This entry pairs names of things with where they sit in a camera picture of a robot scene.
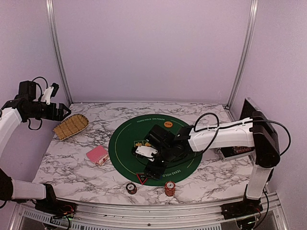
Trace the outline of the triangular all-in dealer button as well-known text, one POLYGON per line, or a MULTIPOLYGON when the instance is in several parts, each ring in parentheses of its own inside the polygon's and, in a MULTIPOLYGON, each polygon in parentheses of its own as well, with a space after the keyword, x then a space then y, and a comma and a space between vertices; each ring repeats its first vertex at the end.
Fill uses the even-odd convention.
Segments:
POLYGON ((136 176, 139 179, 141 185, 144 185, 148 180, 148 176, 145 173, 136 173, 136 176))

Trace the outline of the red poker chip stack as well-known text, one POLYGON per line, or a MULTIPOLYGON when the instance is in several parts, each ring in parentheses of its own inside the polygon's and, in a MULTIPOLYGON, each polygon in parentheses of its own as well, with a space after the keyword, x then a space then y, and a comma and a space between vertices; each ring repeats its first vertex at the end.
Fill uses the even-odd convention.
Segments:
POLYGON ((168 181, 165 183, 165 194, 166 196, 173 196, 176 191, 176 185, 173 181, 168 181))

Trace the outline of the black poker chip stack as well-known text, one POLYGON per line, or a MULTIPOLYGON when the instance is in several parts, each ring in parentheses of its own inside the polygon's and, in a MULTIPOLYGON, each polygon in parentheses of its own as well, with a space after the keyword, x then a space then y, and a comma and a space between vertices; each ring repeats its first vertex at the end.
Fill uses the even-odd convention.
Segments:
POLYGON ((128 183, 126 185, 126 190, 130 195, 134 195, 137 192, 137 187, 134 183, 128 183))

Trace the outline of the orange big blind button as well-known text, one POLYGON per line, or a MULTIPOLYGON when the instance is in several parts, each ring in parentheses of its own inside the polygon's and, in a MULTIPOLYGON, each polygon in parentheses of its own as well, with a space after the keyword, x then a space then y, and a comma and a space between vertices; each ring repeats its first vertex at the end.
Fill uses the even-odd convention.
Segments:
POLYGON ((164 122, 164 126, 167 128, 171 128, 173 126, 173 123, 171 121, 164 122))

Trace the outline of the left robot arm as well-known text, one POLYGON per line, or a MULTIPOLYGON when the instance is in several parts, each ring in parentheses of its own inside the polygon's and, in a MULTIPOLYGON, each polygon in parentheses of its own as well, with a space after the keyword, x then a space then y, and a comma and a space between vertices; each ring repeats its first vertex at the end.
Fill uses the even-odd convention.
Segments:
POLYGON ((71 114, 63 103, 53 103, 59 85, 43 87, 36 80, 19 83, 17 95, 8 100, 0 109, 0 199, 3 202, 34 201, 35 208, 49 214, 63 214, 72 207, 68 202, 56 198, 53 186, 47 183, 34 183, 26 173, 35 173, 47 149, 43 139, 49 137, 39 130, 43 121, 60 122, 71 114), (39 127, 32 128, 34 121, 39 127))

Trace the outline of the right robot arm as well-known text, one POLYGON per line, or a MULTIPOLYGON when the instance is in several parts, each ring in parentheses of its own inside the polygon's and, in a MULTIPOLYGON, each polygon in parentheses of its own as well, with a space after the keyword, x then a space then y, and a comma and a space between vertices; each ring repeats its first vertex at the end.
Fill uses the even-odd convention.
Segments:
POLYGON ((216 126, 197 129, 184 126, 176 135, 159 125, 154 125, 145 140, 148 146, 138 146, 135 153, 149 159, 144 173, 159 179, 169 163, 192 153, 203 154, 208 149, 226 147, 253 148, 256 157, 245 197, 238 203, 238 211, 247 215, 256 207, 272 169, 280 162, 278 135, 260 111, 249 118, 216 126))

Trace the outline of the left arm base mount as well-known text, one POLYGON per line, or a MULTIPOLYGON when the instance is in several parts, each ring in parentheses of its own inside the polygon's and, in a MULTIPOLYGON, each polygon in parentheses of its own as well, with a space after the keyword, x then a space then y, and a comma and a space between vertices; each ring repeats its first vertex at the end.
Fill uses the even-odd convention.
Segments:
POLYGON ((73 202, 56 200, 55 203, 50 203, 44 200, 37 200, 35 209, 49 213, 54 216, 55 219, 74 217, 77 205, 73 202))

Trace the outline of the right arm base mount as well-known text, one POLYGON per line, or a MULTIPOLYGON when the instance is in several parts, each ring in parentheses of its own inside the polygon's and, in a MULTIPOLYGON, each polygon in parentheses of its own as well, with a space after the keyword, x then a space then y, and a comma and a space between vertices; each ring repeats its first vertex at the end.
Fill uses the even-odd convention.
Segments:
POLYGON ((221 205, 222 212, 224 219, 233 219, 239 218, 247 215, 252 215, 263 210, 262 205, 257 204, 245 204, 242 201, 234 202, 229 204, 221 205))

